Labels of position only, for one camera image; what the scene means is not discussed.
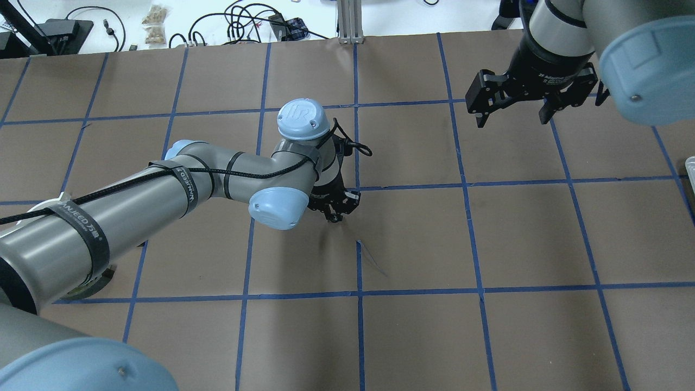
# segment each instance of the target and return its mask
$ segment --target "blue joint cap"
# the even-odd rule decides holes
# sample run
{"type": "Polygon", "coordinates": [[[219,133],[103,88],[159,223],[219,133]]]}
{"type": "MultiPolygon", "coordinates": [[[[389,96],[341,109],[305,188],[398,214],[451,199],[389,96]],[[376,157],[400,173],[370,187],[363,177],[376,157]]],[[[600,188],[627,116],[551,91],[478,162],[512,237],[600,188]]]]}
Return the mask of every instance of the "blue joint cap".
{"type": "Polygon", "coordinates": [[[601,78],[623,117],[667,125],[695,117],[695,15],[642,24],[600,58],[601,78]]]}
{"type": "Polygon", "coordinates": [[[331,124],[317,101],[299,98],[282,106],[277,114],[277,128],[288,140],[306,141],[328,133],[331,124]]]}
{"type": "Polygon", "coordinates": [[[179,140],[174,145],[172,145],[171,148],[167,151],[167,154],[164,155],[164,160],[169,160],[172,157],[175,157],[179,154],[179,152],[184,149],[185,147],[188,147],[189,145],[193,143],[205,143],[205,141],[193,141],[193,140],[179,140]]]}
{"type": "Polygon", "coordinates": [[[249,200],[249,214],[256,221],[276,230],[291,230],[300,222],[309,196],[291,187],[269,187],[257,191],[249,200]]]}

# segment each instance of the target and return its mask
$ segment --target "light blue cap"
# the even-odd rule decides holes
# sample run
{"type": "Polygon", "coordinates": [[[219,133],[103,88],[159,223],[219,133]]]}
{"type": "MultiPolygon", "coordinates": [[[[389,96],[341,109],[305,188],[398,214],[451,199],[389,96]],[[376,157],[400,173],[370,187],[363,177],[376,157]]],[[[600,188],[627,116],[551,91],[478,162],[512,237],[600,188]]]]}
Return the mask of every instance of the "light blue cap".
{"type": "Polygon", "coordinates": [[[288,140],[305,141],[328,133],[331,124],[317,101],[299,98],[282,106],[277,114],[277,128],[288,140]]]}
{"type": "Polygon", "coordinates": [[[249,214],[256,221],[276,230],[291,230],[300,222],[309,196],[291,187],[269,187],[257,191],[249,200],[249,214]]]}
{"type": "Polygon", "coordinates": [[[172,157],[175,157],[176,155],[179,154],[179,152],[184,149],[185,147],[188,147],[189,145],[193,143],[205,143],[205,141],[193,141],[193,140],[179,140],[174,145],[172,145],[171,148],[167,151],[167,154],[164,155],[164,160],[169,160],[172,157]]]}
{"type": "Polygon", "coordinates": [[[695,15],[624,33],[606,47],[600,70],[623,117],[643,125],[695,118],[695,15]]]}
{"type": "Polygon", "coordinates": [[[81,337],[36,349],[0,369],[0,390],[177,391],[169,371],[132,346],[81,337]]]}

